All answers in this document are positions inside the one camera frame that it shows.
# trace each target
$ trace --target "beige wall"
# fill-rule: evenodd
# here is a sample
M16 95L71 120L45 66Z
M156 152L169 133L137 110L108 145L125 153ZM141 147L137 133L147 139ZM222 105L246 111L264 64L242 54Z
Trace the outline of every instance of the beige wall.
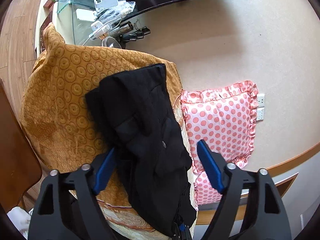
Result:
M307 0L191 0L138 18L151 34L127 48L175 62L184 89L252 80L266 94L247 169L320 141L320 21Z

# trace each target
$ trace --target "orange patterned fabric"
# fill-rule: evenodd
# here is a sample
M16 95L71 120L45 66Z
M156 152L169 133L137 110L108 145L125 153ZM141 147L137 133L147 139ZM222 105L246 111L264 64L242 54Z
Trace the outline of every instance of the orange patterned fabric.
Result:
M172 62L132 50L68 45L53 24L49 24L43 36L47 50L39 56L28 80L20 121L39 158L50 169L74 171L107 150L101 134L94 129L84 99L84 95L97 87L102 78L124 70L164 63L172 106L180 97L181 82ZM130 208L127 193L116 172L97 198L105 202L104 208L112 211L115 217L125 210L139 220ZM115 224L121 221L121 225L133 229L154 230L146 222L142 223L140 217L139 222L129 221L128 217L109 216L108 219Z

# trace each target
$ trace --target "black pants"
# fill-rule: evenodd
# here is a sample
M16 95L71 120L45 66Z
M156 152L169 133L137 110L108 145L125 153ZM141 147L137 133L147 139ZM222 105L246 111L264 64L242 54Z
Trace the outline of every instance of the black pants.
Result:
M191 227L192 161L172 111L165 65L113 74L85 97L98 129L116 149L117 172L132 207L167 236L173 236L175 223Z

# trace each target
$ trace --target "silver bolt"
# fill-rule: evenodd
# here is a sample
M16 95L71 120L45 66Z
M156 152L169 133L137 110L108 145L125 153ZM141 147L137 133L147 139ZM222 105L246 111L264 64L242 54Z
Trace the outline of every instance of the silver bolt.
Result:
M228 168L229 170L234 170L234 169L236 168L236 165L235 165L234 163L228 163L228 164L227 164L227 168Z
M88 163L83 164L83 165L81 166L81 170L83 170L83 171L87 171L87 170L89 170L89 169L90 169L90 164L88 164Z
M52 170L50 171L51 176L56 176L58 174L58 170Z
M260 169L260 173L262 175L267 175L268 174L268 171L266 169Z

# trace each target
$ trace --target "ruffled edge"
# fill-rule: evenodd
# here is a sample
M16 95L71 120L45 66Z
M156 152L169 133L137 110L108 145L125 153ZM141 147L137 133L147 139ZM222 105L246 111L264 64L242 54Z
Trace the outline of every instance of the ruffled edge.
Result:
M224 87L222 89L207 89L203 91L186 91L184 89L181 90L181 109L183 113L183 119L186 123L186 128L188 131L188 111L185 108L185 104L194 104L194 103L207 103L211 101L218 101L221 99L227 99L231 97L235 97L242 93L249 94L249 109L250 109L250 125L249 125L249 144L248 144L248 152L245 155L238 156L232 160L234 164L236 164L239 168L243 169L244 166L248 163L248 158L251 156L254 150L254 138L255 138L255 127L256 127L256 119L257 119L257 94L258 89L257 85L252 81L244 81L242 83L234 83L232 86ZM192 158L192 170L194 174L199 176L198 171L196 170L194 160ZM197 187L198 184L195 180L195 199L197 198Z

